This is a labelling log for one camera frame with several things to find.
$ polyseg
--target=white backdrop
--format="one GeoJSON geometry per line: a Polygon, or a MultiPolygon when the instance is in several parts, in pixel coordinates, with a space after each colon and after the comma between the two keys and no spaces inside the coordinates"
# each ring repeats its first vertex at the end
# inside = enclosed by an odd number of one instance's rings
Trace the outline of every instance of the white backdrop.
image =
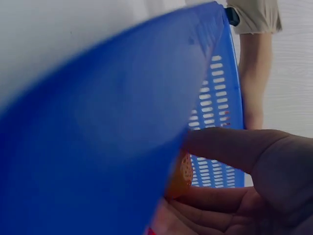
{"type": "MultiPolygon", "coordinates": [[[[72,55],[184,5],[184,0],[1,0],[0,109],[72,55]]],[[[265,127],[313,137],[313,2],[281,0],[280,7],[284,31],[274,36],[265,127]]],[[[234,41],[238,46],[237,36],[234,41]]]]}

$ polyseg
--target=hand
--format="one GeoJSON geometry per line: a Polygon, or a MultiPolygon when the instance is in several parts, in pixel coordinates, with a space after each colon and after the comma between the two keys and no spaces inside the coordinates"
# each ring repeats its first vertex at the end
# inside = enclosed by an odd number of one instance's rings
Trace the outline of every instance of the hand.
{"type": "Polygon", "coordinates": [[[246,129],[263,125],[263,95],[272,62],[271,33],[241,34],[239,77],[246,129]]]}
{"type": "Polygon", "coordinates": [[[157,235],[313,234],[313,140],[288,133],[209,128],[188,134],[189,153],[250,173],[254,188],[191,188],[161,201],[157,235]]]}

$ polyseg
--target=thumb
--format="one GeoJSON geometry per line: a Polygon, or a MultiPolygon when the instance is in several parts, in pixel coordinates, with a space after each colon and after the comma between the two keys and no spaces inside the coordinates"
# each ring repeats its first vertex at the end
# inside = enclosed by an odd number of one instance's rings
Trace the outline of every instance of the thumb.
{"type": "Polygon", "coordinates": [[[183,149],[251,173],[261,155],[273,144],[291,136],[277,130],[206,128],[189,132],[183,149]]]}

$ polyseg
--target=finger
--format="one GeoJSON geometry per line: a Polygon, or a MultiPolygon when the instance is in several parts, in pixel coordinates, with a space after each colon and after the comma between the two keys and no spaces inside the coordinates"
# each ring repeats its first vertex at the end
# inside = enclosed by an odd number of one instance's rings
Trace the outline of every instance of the finger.
{"type": "Polygon", "coordinates": [[[169,204],[195,224],[207,228],[217,229],[222,232],[226,231],[233,218],[233,215],[231,214],[204,211],[177,201],[171,201],[169,204]]]}
{"type": "Polygon", "coordinates": [[[169,205],[162,200],[151,223],[151,229],[157,235],[197,235],[168,209],[169,205]]]}
{"type": "Polygon", "coordinates": [[[276,130],[206,128],[189,132],[182,148],[193,155],[215,159],[250,173],[262,153],[289,136],[276,130]]]}
{"type": "Polygon", "coordinates": [[[234,213],[249,190],[250,188],[191,187],[178,201],[201,210],[234,213]]]}
{"type": "Polygon", "coordinates": [[[180,221],[182,221],[186,226],[188,226],[191,230],[193,230],[198,235],[223,235],[224,234],[223,232],[217,229],[209,228],[209,227],[194,223],[193,221],[189,220],[184,215],[182,215],[172,205],[169,205],[168,208],[173,212],[173,214],[177,216],[177,218],[180,221]]]}

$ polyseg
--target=orange object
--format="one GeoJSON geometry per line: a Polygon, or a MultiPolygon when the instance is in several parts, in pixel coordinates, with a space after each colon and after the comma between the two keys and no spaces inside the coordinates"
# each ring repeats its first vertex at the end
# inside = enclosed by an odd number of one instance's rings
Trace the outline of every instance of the orange object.
{"type": "Polygon", "coordinates": [[[190,154],[180,151],[175,171],[170,178],[170,183],[165,191],[165,197],[174,199],[185,194],[192,182],[193,170],[191,166],[190,154]]]}

